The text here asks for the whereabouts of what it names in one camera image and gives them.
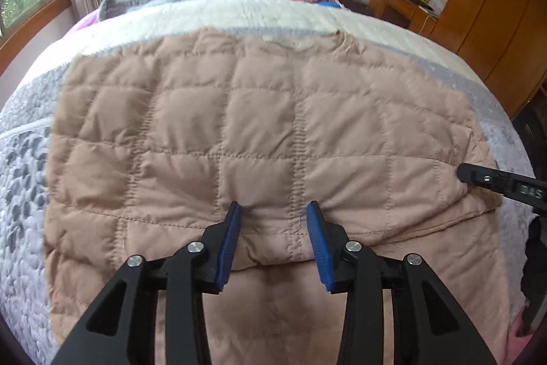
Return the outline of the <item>black nightstand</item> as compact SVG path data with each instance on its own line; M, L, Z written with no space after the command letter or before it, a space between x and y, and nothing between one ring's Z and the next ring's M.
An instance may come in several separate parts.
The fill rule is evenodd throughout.
M339 1L344 8L347 8L354 13L370 16L370 17L375 16L374 11L363 0L337 0L337 1Z

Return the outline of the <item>wooden wardrobe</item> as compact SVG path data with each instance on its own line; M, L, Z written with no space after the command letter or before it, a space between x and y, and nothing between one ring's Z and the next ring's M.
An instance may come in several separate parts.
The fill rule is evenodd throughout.
M410 29L469 64L510 117L546 80L546 0L447 0Z

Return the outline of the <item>tan quilted jacket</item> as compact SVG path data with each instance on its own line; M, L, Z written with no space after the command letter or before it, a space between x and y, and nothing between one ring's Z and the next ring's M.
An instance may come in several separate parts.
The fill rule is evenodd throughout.
M510 325L494 158L466 96L341 31L294 42L200 30L78 56L46 164L50 320L68 336L125 259L172 255L244 208L218 364L332 364L345 302L320 284L305 208L385 257L420 254L502 360Z

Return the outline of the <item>wooden desk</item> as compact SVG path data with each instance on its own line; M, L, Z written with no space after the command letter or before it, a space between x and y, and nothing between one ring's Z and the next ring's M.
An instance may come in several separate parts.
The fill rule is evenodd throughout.
M429 38L437 24L432 11L414 0L370 0L369 7L376 18Z

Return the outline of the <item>grey patterned quilt bedspread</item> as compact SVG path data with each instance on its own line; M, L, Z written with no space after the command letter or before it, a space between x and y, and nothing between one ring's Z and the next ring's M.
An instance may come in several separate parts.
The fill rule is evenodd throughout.
M50 136L69 65L78 56L108 55L128 45L217 30L294 42L338 31L414 61L463 93L478 118L495 164L530 175L532 168L510 119L457 55L373 17L290 0L191 0L140 8L68 33L30 68L1 112L1 313L30 357L47 364L57 341L50 320L44 225L49 205ZM523 307L520 290L531 212L501 198L496 210L507 272L510 323Z

